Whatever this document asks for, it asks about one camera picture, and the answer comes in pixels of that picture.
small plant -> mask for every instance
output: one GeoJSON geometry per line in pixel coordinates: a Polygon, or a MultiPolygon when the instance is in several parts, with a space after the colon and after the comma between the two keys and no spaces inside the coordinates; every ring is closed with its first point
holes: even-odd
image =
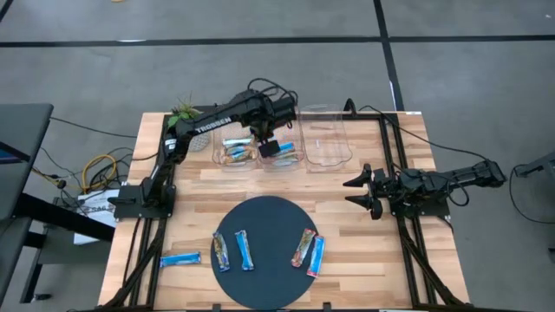
{"type": "Polygon", "coordinates": [[[202,114],[201,111],[193,107],[193,102],[191,100],[192,97],[193,97],[193,93],[190,93],[188,101],[181,100],[180,98],[177,99],[180,102],[180,105],[172,109],[173,116],[170,117],[170,119],[167,121],[168,127],[175,126],[175,124],[177,123],[177,120],[179,119],[184,119],[184,120],[195,119],[199,117],[200,114],[202,114]]]}
{"type": "MultiPolygon", "coordinates": [[[[188,101],[181,100],[180,98],[177,99],[180,105],[172,109],[172,117],[167,121],[168,128],[174,127],[178,120],[191,120],[202,114],[201,111],[193,107],[193,102],[191,101],[192,97],[193,93],[190,93],[188,101]]],[[[209,133],[196,135],[189,143],[189,152],[201,151],[208,146],[208,143],[210,143],[209,133]]]]}

plastic bin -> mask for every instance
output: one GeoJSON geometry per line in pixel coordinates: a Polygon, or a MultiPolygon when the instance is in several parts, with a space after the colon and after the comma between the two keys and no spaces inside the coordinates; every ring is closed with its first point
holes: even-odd
{"type": "Polygon", "coordinates": [[[303,133],[298,121],[292,121],[291,127],[280,127],[274,130],[274,140],[285,148],[283,154],[262,158],[258,161],[266,172],[284,172],[297,170],[304,159],[303,133]]]}
{"type": "Polygon", "coordinates": [[[335,171],[353,157],[338,105],[303,107],[299,120],[308,172],[335,171]]]}
{"type": "Polygon", "coordinates": [[[258,148],[248,127],[243,128],[237,122],[220,127],[214,130],[213,144],[212,161],[218,164],[222,170],[241,172],[249,171],[257,167],[258,148]],[[232,156],[229,154],[229,149],[224,146],[224,141],[248,138],[252,138],[251,144],[247,146],[251,151],[251,157],[233,161],[232,156]]]}

yellow cable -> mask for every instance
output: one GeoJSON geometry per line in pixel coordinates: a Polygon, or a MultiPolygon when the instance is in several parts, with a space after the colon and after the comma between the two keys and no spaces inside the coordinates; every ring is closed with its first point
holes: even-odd
{"type": "MultiPolygon", "coordinates": [[[[53,178],[51,178],[51,177],[45,175],[44,173],[39,172],[39,171],[36,170],[35,168],[32,168],[31,171],[34,172],[34,173],[36,173],[39,177],[46,179],[48,182],[52,183],[52,184],[55,185],[56,187],[58,186],[59,180],[53,179],[53,178]]],[[[73,187],[73,188],[75,188],[75,189],[77,189],[77,190],[79,190],[79,191],[82,191],[82,188],[79,187],[79,186],[77,186],[77,185],[66,184],[66,186],[73,187]]]]}
{"type": "Polygon", "coordinates": [[[81,175],[82,183],[83,183],[82,191],[83,191],[84,194],[87,194],[89,189],[98,187],[98,186],[100,186],[104,183],[104,182],[101,181],[101,182],[98,182],[98,183],[94,183],[93,185],[87,185],[87,171],[88,171],[88,168],[91,167],[99,159],[110,159],[110,160],[112,160],[112,172],[108,175],[108,179],[111,179],[115,175],[115,171],[116,171],[116,168],[117,168],[117,163],[116,163],[114,157],[112,157],[111,155],[108,155],[108,154],[98,155],[98,156],[94,157],[93,159],[91,159],[85,165],[85,167],[83,168],[82,175],[81,175]]]}

wooden table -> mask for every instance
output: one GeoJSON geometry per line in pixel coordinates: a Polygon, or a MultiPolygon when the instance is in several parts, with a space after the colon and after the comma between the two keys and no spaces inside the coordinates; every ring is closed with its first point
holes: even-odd
{"type": "MultiPolygon", "coordinates": [[[[162,119],[162,113],[143,114],[134,158],[156,153],[162,119]]],[[[399,121],[402,127],[427,137],[420,114],[399,113],[399,121]]],[[[276,195],[295,202],[308,212],[321,235],[326,237],[320,277],[288,308],[321,309],[323,302],[331,302],[334,309],[409,308],[401,243],[396,221],[387,213],[387,201],[383,201],[382,218],[371,220],[362,207],[343,199],[364,193],[364,189],[342,186],[344,181],[360,173],[364,163],[370,163],[373,168],[385,167],[378,122],[345,121],[344,124],[353,158],[337,172],[307,173],[303,168],[295,172],[268,173],[262,169],[222,172],[212,162],[212,144],[199,153],[187,154],[175,173],[178,196],[173,216],[167,223],[163,254],[200,251],[202,264],[161,269],[155,309],[211,309],[213,303],[221,303],[222,309],[243,309],[216,282],[210,265],[210,245],[212,233],[229,210],[261,195],[276,195]]],[[[389,131],[394,151],[395,142],[389,131]]],[[[409,166],[434,169],[429,144],[405,133],[402,138],[409,166]]],[[[150,174],[153,163],[153,159],[134,161],[129,172],[130,184],[138,185],[150,174]]],[[[467,302],[451,230],[435,217],[421,218],[421,223],[430,264],[453,293],[467,302]]],[[[134,224],[134,219],[117,224],[100,304],[112,298],[121,286],[134,224]]],[[[129,271],[134,267],[139,241],[140,235],[137,235],[129,271]]],[[[416,264],[415,273],[419,277],[421,301],[426,302],[420,268],[416,264]]],[[[149,275],[147,268],[139,303],[146,301],[149,275]]]]}

black robotic arm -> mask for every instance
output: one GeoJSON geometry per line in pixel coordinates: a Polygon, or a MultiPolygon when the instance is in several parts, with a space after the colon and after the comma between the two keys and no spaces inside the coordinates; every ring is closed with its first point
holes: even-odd
{"type": "Polygon", "coordinates": [[[403,169],[393,176],[386,177],[383,169],[372,171],[369,164],[365,164],[360,176],[343,183],[343,186],[363,187],[368,185],[368,193],[361,196],[348,196],[350,202],[361,205],[370,211],[373,219],[382,216],[382,203],[378,198],[387,198],[395,213],[401,213],[407,218],[430,205],[438,204],[450,198],[455,205],[458,203],[451,198],[455,189],[476,185],[480,187],[500,187],[506,177],[496,162],[484,160],[474,166],[456,169],[448,172],[425,172],[420,169],[403,169]]]}
{"type": "Polygon", "coordinates": [[[169,180],[176,165],[185,160],[191,140],[202,133],[239,122],[249,127],[262,157],[279,152],[275,140],[269,141],[274,129],[287,125],[297,118],[295,92],[284,90],[276,101],[262,92],[247,89],[228,103],[215,106],[192,120],[178,119],[165,125],[160,141],[158,158],[149,177],[140,185],[124,185],[117,198],[108,201],[116,206],[116,218],[167,218],[173,212],[175,186],[169,180]]]}

